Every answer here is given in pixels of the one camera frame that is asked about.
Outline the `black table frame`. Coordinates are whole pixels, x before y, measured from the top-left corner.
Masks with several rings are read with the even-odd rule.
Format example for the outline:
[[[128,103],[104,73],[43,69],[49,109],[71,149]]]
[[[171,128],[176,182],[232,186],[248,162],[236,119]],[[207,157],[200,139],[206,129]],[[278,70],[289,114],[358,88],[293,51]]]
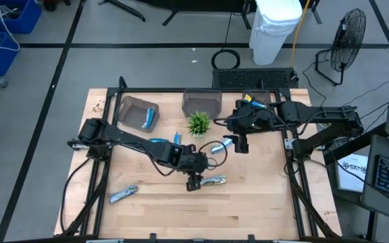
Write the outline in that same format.
[[[204,138],[187,134],[187,120],[182,111],[181,91],[164,90],[140,92],[125,90],[129,95],[159,105],[160,118],[153,132],[144,133],[117,123],[118,128],[143,138],[173,139],[182,133],[184,144],[194,143],[199,148],[211,140],[221,140],[226,128],[211,125]],[[269,132],[247,136],[250,152],[235,154],[233,146],[227,161],[206,178],[226,174],[228,181],[220,186],[206,186],[187,192],[187,176],[173,173],[163,177],[149,158],[130,149],[116,146],[109,165],[101,223],[95,229],[101,238],[148,238],[156,233],[160,239],[256,239],[296,240],[299,236],[289,179],[283,171],[285,150],[282,134]],[[104,163],[89,161],[73,177],[66,194],[65,229],[75,220],[84,206],[93,165],[99,165],[97,183]],[[305,164],[313,206],[331,229],[341,235],[336,205],[326,169],[308,161]],[[138,192],[115,204],[109,204],[111,194],[136,184]]]

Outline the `dark mesh bin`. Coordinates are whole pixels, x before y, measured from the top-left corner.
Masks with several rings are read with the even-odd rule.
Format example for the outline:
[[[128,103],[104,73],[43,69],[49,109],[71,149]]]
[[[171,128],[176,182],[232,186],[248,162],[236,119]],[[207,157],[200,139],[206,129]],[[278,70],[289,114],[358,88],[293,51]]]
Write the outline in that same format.
[[[182,110],[185,117],[196,112],[206,112],[215,119],[222,111],[222,92],[214,89],[186,88],[183,92]]]
[[[244,90],[242,92],[242,98],[244,99],[245,95],[249,95],[251,100],[254,100],[258,103],[268,105],[271,103],[271,95],[267,90]]]
[[[145,122],[147,109],[149,107],[154,108],[155,117],[153,123],[149,129],[142,128],[142,125]],[[152,103],[143,99],[138,99],[132,96],[125,96],[122,99],[122,104],[120,105],[120,112],[118,114],[118,121],[123,125],[140,130],[142,132],[151,133],[156,123],[159,120],[159,105]]]

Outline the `small green potted plant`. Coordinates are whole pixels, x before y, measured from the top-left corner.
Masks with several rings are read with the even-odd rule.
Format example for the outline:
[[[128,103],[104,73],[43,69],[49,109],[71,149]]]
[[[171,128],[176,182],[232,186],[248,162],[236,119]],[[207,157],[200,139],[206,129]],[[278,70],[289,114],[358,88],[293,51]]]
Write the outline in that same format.
[[[206,111],[196,111],[188,120],[188,131],[191,136],[204,137],[211,127],[209,114]]]

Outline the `silver blue granola bar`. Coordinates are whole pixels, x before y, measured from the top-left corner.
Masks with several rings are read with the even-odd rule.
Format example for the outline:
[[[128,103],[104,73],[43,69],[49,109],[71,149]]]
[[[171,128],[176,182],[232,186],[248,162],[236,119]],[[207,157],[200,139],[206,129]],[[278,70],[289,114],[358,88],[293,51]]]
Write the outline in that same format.
[[[121,190],[119,192],[113,193],[109,197],[109,203],[110,204],[116,203],[119,200],[122,200],[122,199],[125,199],[125,198],[129,197],[129,196],[132,196],[137,191],[138,191],[138,186],[136,186],[136,185],[128,186],[128,187],[124,188],[123,190]]]
[[[217,146],[213,146],[211,148],[211,153],[212,154],[216,154],[216,153],[222,152],[222,151],[224,151],[226,148],[228,148],[231,145],[231,144],[224,144],[223,140]]]
[[[204,178],[201,180],[201,186],[216,186],[225,184],[227,182],[227,175],[217,175],[210,178]]]

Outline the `white paper sheet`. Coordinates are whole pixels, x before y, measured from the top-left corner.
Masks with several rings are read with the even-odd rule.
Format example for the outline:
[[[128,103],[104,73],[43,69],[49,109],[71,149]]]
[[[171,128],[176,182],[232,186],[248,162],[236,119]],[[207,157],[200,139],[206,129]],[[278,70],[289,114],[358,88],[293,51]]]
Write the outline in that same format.
[[[367,162],[367,156],[356,154],[339,159],[336,164],[338,189],[362,193]]]

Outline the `black stand leg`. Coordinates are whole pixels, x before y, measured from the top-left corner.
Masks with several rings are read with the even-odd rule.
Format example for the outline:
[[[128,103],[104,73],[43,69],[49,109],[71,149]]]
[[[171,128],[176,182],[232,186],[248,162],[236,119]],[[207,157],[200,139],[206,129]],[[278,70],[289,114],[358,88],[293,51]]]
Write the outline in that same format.
[[[168,0],[168,9],[171,11],[171,14],[164,20],[162,23],[163,26],[167,26],[174,19],[176,14],[180,12],[178,0]]]
[[[122,9],[123,11],[139,18],[142,22],[146,22],[146,19],[145,17],[137,10],[135,10],[134,8],[118,1],[118,0],[102,0],[101,2],[98,3],[98,5],[104,5],[106,3],[110,3],[112,4],[113,6],[116,6],[120,9]]]

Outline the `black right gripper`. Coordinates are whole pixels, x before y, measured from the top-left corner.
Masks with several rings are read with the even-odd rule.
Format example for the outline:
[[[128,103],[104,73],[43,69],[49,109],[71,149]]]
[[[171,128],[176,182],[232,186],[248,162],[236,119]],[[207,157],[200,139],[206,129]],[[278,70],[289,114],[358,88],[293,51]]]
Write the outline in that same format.
[[[234,115],[226,118],[226,127],[229,131],[234,131],[236,135],[234,151],[247,154],[249,152],[247,135],[270,131],[273,111],[267,107],[259,107],[244,100],[237,100],[235,105]],[[225,135],[223,143],[232,144],[233,140],[234,135]]]

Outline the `white trash can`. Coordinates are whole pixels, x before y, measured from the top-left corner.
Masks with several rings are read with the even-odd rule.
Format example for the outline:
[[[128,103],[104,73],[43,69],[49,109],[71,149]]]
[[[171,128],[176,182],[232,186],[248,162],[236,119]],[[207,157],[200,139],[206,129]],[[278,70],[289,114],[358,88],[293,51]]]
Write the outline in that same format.
[[[255,0],[249,48],[256,65],[270,65],[299,24],[303,8],[299,0]]]

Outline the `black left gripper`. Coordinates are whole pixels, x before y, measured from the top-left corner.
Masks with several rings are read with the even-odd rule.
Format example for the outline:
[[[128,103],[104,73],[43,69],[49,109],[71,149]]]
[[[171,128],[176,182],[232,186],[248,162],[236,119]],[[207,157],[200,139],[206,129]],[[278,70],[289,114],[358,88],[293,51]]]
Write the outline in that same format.
[[[180,157],[180,171],[185,173],[203,173],[209,166],[208,158],[205,153],[197,152],[196,146],[190,144],[183,146],[182,154]],[[202,175],[196,175],[193,179],[193,175],[188,176],[186,183],[186,189],[188,192],[201,188]]]

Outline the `black floor fan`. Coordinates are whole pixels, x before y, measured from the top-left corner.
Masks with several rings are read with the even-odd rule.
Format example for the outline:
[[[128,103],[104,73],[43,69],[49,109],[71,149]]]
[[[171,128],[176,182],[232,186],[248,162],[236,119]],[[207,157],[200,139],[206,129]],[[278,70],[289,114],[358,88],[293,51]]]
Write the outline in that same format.
[[[339,86],[344,80],[344,71],[355,61],[361,48],[366,30],[366,15],[359,8],[348,11],[341,19],[334,41],[329,49],[319,51],[315,55],[315,71],[334,86]],[[330,66],[340,73],[340,81],[335,82],[319,70],[319,56],[330,53]]]

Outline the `black perforated case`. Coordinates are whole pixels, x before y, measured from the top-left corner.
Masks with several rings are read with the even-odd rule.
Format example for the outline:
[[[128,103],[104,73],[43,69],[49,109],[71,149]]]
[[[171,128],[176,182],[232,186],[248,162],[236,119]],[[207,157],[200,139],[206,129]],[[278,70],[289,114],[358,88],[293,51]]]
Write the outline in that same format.
[[[298,88],[299,78],[287,68],[214,69],[213,88]]]

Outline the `grey keyboard tray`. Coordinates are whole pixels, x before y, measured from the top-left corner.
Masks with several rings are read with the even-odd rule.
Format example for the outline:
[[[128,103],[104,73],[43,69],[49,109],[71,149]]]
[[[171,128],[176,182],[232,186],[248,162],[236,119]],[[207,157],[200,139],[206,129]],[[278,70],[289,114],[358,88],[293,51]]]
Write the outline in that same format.
[[[377,155],[389,157],[389,138],[381,136],[372,138],[361,202],[366,208],[389,217],[389,194],[377,189],[374,184]]]

